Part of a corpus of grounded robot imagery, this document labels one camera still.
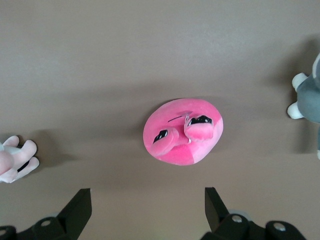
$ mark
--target white plush paw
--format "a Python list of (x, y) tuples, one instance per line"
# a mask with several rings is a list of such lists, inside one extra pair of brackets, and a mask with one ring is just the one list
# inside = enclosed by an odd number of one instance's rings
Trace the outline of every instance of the white plush paw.
[(291, 104), (288, 107), (287, 113), (288, 113), (289, 117), (292, 118), (292, 119), (301, 119), (301, 118), (304, 117), (301, 114), (301, 112), (299, 111), (299, 109), (298, 109), (298, 103), (297, 102)]
[(302, 84), (308, 77), (304, 73), (299, 73), (294, 76), (292, 79), (292, 86), (294, 87), (294, 90), (297, 91), (300, 84)]

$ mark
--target pink plush ear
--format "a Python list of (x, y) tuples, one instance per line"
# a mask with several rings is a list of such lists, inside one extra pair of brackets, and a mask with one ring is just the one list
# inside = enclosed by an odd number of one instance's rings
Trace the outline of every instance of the pink plush ear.
[(6, 173), (14, 166), (14, 158), (6, 151), (0, 151), (0, 175)]
[(208, 118), (207, 121), (197, 122), (199, 118), (192, 118), (184, 124), (184, 134), (192, 142), (203, 142), (204, 140), (212, 139), (214, 137), (214, 126), (212, 120)]
[(161, 130), (154, 138), (150, 153), (155, 157), (165, 155), (174, 148), (178, 139), (179, 132), (175, 128)]

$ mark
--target pink plush toy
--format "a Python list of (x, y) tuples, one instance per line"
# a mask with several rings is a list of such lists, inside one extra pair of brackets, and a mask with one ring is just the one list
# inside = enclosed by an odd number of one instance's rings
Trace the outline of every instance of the pink plush toy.
[(192, 165), (216, 145), (224, 124), (218, 110), (202, 99), (182, 98), (157, 109), (146, 121), (143, 142), (156, 159)]
[(39, 166), (34, 157), (37, 145), (27, 140), (22, 148), (18, 148), (19, 138), (9, 137), (3, 144), (0, 142), (0, 182), (12, 183)]

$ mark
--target white and pink plush toy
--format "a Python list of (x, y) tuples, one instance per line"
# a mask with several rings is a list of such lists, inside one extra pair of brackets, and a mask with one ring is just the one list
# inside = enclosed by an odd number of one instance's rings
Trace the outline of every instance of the white and pink plush toy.
[(9, 137), (3, 144), (0, 142), (0, 182), (12, 183), (39, 166), (34, 157), (37, 145), (27, 140), (22, 148), (18, 147), (19, 138)]

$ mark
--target black embroidered eyebrow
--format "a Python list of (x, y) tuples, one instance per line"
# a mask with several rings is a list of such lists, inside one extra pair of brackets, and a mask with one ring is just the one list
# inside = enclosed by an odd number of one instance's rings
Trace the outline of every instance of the black embroidered eyebrow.
[(177, 117), (175, 117), (175, 118), (172, 118), (172, 119), (169, 120), (168, 122), (171, 122), (172, 120), (175, 120), (175, 119), (178, 119), (178, 118), (181, 118), (181, 117), (183, 117), (183, 116), (177, 116)]

